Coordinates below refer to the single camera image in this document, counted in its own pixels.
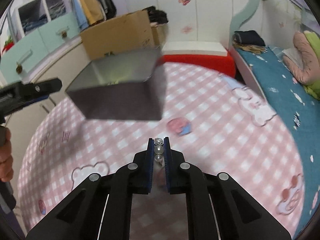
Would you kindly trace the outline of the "person's left hand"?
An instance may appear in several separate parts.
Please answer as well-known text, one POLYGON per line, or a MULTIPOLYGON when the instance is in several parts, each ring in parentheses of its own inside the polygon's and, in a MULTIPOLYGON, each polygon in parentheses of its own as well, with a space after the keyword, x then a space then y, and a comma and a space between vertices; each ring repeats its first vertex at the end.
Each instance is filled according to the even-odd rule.
POLYGON ((12 167, 12 146, 11 146, 11 131, 6 128, 5 143, 0 148, 0 179, 2 182, 9 182, 12 180, 14 170, 12 167))

